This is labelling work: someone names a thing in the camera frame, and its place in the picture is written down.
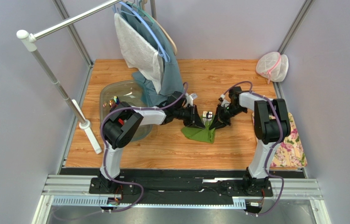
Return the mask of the silver fork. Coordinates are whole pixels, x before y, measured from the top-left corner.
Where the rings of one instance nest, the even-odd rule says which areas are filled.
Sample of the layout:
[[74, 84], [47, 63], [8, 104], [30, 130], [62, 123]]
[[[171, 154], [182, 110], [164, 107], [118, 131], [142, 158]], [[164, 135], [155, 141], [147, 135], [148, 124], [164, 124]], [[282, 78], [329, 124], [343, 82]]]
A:
[[203, 122], [204, 125], [205, 125], [205, 123], [206, 123], [206, 121], [207, 121], [207, 114], [208, 114], [207, 111], [203, 111], [203, 114], [202, 114], [202, 122]]

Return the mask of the silver spoon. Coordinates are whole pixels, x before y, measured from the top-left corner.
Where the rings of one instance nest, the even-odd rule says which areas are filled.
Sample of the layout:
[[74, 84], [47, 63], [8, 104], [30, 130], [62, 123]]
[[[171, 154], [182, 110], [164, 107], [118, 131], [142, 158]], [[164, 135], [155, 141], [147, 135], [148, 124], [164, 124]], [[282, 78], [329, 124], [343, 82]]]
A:
[[214, 118], [214, 113], [212, 111], [207, 111], [205, 118], [207, 121], [211, 121]]

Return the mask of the green paper napkin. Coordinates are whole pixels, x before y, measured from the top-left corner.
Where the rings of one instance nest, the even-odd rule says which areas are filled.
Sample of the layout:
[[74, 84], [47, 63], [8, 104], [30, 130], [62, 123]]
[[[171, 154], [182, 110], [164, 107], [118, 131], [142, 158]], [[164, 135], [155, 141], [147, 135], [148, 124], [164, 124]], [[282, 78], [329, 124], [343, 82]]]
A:
[[212, 120], [206, 121], [204, 129], [184, 127], [181, 129], [181, 132], [187, 139], [213, 144], [216, 130], [209, 130], [211, 123]]

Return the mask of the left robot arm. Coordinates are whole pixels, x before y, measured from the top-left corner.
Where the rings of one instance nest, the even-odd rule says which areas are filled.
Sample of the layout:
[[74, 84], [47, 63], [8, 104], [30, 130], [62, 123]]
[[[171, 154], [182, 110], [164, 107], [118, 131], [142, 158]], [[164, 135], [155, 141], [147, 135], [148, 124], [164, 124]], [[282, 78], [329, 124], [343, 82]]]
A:
[[115, 100], [109, 114], [103, 119], [100, 134], [104, 141], [104, 157], [100, 173], [92, 178], [89, 193], [110, 194], [126, 183], [118, 180], [120, 162], [127, 146], [140, 126], [165, 125], [174, 119], [183, 121], [185, 127], [204, 129], [196, 105], [187, 104], [185, 92], [175, 91], [155, 107], [131, 106], [126, 101]]

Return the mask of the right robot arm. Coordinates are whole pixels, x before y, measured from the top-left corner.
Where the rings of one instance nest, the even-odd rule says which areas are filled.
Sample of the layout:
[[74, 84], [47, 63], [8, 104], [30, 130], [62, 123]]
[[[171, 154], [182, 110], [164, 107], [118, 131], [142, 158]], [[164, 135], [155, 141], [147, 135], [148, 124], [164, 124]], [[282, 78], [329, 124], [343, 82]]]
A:
[[291, 133], [287, 105], [280, 98], [267, 98], [241, 87], [231, 87], [227, 94], [230, 101], [220, 97], [216, 113], [209, 129], [231, 125], [231, 118], [251, 110], [254, 112], [254, 133], [257, 147], [250, 165], [243, 176], [241, 189], [245, 194], [261, 193], [269, 186], [269, 168], [274, 155], [284, 139]]

